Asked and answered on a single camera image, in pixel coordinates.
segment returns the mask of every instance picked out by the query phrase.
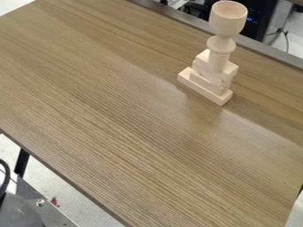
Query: table top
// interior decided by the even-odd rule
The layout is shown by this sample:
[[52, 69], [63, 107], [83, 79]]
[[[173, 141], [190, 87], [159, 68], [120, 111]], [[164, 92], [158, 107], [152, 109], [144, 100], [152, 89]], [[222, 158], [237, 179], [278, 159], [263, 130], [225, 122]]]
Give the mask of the table top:
[[238, 47], [218, 107], [176, 80], [208, 37], [124, 0], [37, 0], [0, 18], [0, 128], [127, 226], [284, 226], [303, 74]]

